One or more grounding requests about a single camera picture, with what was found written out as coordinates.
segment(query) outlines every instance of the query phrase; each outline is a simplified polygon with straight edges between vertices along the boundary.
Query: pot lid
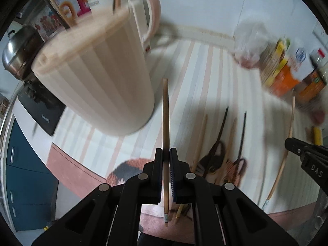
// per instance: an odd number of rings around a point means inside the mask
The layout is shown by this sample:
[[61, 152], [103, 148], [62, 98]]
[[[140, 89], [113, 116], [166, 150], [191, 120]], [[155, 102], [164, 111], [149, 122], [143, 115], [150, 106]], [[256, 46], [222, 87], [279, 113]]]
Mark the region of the pot lid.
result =
[[8, 68], [11, 60], [18, 50], [23, 47], [26, 41], [33, 36], [37, 30], [32, 26], [22, 27], [14, 36], [12, 36], [2, 52], [2, 64], [5, 69]]

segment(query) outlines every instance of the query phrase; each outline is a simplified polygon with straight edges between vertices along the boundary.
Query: stainless steel pot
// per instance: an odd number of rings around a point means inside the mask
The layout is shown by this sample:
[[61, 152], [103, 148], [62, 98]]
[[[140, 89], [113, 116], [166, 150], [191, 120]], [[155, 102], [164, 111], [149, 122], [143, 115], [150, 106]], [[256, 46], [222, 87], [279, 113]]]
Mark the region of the stainless steel pot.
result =
[[32, 26], [22, 27], [7, 43], [2, 63], [18, 80], [26, 80], [32, 73], [31, 65], [44, 41]]

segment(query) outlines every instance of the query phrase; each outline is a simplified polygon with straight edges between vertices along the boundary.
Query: blue logo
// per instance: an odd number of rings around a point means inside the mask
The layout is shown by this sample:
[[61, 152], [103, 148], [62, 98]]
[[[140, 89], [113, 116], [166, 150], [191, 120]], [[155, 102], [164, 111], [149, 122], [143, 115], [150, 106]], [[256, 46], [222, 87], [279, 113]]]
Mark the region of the blue logo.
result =
[[302, 63], [306, 58], [306, 50], [304, 48], [298, 48], [295, 54], [295, 59], [299, 63]]

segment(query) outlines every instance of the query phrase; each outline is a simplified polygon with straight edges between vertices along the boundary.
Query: power outlet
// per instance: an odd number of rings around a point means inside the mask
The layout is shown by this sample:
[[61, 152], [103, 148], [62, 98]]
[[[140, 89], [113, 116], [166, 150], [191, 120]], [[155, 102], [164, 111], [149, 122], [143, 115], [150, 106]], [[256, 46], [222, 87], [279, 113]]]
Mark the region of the power outlet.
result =
[[321, 27], [320, 23], [317, 22], [313, 28], [313, 34], [318, 38], [318, 40], [322, 43], [323, 46], [326, 46], [328, 43], [328, 35], [324, 31], [323, 27]]

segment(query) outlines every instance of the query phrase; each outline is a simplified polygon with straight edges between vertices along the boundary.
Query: cabinet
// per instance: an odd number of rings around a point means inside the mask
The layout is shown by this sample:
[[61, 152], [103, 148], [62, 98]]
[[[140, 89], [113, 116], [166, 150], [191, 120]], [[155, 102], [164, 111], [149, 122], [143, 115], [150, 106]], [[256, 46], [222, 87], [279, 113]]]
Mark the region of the cabinet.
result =
[[40, 229], [51, 221], [58, 180], [34, 152], [17, 121], [9, 137], [6, 189], [16, 231]]

